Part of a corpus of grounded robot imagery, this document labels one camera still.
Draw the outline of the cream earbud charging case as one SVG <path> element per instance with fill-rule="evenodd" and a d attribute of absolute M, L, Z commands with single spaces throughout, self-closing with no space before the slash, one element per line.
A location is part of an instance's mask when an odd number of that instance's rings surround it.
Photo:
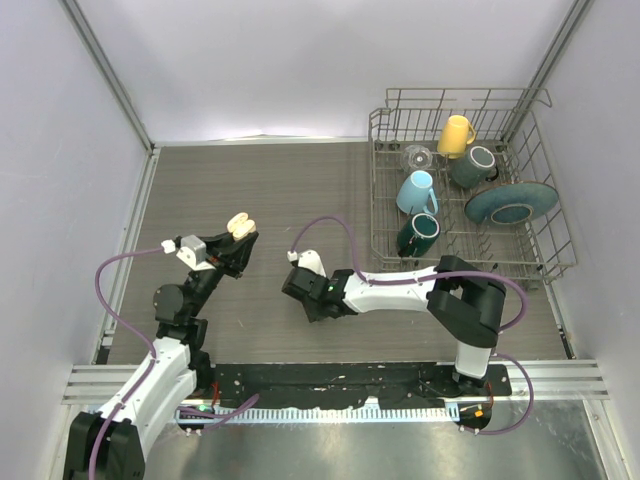
<path fill-rule="evenodd" d="M 240 212 L 227 222 L 227 232 L 235 241 L 239 241 L 257 230 L 254 220 L 247 212 Z"/>

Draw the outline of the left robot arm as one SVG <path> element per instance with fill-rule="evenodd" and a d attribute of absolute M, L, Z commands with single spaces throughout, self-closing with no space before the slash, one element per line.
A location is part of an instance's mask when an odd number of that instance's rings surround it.
<path fill-rule="evenodd" d="M 214 369 L 202 349 L 208 322 L 199 313 L 225 276 L 239 278 L 258 239 L 255 224 L 213 237 L 168 239 L 156 252 L 173 254 L 190 272 L 153 297 L 158 329 L 144 342 L 136 371 L 96 412 L 81 412 L 69 427 L 63 478 L 141 479 L 148 455 L 180 404 L 210 391 Z"/>

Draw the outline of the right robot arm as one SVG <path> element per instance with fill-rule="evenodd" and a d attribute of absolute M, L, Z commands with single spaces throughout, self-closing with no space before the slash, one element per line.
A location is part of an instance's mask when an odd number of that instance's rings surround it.
<path fill-rule="evenodd" d="M 292 270 L 282 292 L 300 301 L 310 322 L 371 311 L 430 313 L 456 339 L 451 380 L 472 395 L 488 381 L 488 362 L 497 345 L 506 298 L 504 284 L 458 257 L 438 265 L 396 273 L 325 272 L 314 250 L 289 252 Z"/>

